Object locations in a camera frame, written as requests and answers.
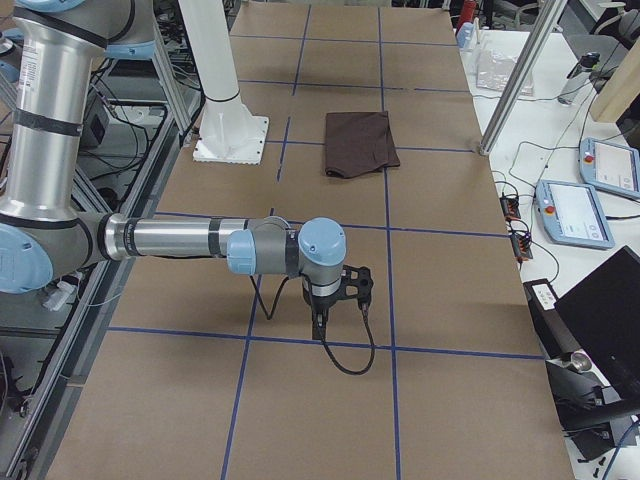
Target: black monitor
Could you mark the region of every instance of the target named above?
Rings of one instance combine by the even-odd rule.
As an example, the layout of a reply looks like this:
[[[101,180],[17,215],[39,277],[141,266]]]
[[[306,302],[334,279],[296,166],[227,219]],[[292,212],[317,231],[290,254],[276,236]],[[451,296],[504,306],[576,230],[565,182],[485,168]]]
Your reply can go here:
[[[621,248],[555,306],[620,397],[640,397],[640,257]]]

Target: device screen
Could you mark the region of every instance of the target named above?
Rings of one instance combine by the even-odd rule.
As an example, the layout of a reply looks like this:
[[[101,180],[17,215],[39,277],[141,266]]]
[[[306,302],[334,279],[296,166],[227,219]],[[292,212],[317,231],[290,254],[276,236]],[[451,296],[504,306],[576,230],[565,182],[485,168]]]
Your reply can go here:
[[[556,215],[565,237],[604,240],[589,189],[572,185],[550,185]]]
[[[596,180],[625,190],[637,191],[632,153],[624,148],[596,142]]]

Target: white pillar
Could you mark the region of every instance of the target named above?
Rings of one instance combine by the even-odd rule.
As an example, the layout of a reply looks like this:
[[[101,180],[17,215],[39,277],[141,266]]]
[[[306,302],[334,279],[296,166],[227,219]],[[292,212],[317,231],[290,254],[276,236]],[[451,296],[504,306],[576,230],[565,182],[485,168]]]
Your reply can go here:
[[[260,163],[269,119],[254,117],[242,103],[222,0],[179,0],[207,97],[198,161]]]

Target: folded cloth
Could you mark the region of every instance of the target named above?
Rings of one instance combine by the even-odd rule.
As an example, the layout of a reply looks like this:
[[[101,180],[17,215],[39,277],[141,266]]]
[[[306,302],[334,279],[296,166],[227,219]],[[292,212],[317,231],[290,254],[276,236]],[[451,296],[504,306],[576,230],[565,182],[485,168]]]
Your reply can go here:
[[[383,167],[398,167],[388,112],[327,113],[324,171],[353,178]]]

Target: tablet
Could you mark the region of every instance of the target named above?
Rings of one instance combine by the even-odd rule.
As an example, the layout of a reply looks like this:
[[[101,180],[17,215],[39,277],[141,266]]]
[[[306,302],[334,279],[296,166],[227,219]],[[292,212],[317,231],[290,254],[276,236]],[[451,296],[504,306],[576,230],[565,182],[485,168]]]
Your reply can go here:
[[[640,155],[635,148],[587,138],[580,143],[580,175],[603,192],[640,199]]]
[[[541,180],[536,202],[544,229],[554,243],[601,250],[615,245],[593,186]]]

